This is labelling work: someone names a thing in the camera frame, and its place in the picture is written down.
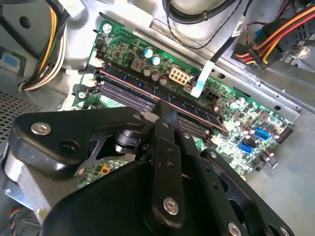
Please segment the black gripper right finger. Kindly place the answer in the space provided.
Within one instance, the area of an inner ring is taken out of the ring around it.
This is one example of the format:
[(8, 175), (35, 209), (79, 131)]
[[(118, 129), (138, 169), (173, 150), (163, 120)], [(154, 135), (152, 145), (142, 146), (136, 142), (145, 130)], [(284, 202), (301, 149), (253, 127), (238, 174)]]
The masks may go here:
[(292, 236), (293, 230), (213, 149), (202, 152), (173, 115), (185, 220), (178, 236)]

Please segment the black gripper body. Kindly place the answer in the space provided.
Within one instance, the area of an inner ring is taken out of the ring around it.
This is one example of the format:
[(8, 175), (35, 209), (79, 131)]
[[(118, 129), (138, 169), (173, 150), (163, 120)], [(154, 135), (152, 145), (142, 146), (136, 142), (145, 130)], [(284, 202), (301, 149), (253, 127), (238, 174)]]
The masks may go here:
[(179, 162), (135, 161), (60, 200), (43, 236), (194, 236)]

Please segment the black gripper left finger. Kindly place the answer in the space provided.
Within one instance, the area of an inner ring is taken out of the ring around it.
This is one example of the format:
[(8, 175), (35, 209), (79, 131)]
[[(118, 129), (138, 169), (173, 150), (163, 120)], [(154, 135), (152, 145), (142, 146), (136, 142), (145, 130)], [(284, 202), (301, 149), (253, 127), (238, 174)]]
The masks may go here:
[(44, 223), (60, 200), (126, 164), (181, 166), (173, 115), (164, 101), (144, 113), (117, 107), (24, 114), (13, 122), (3, 170)]

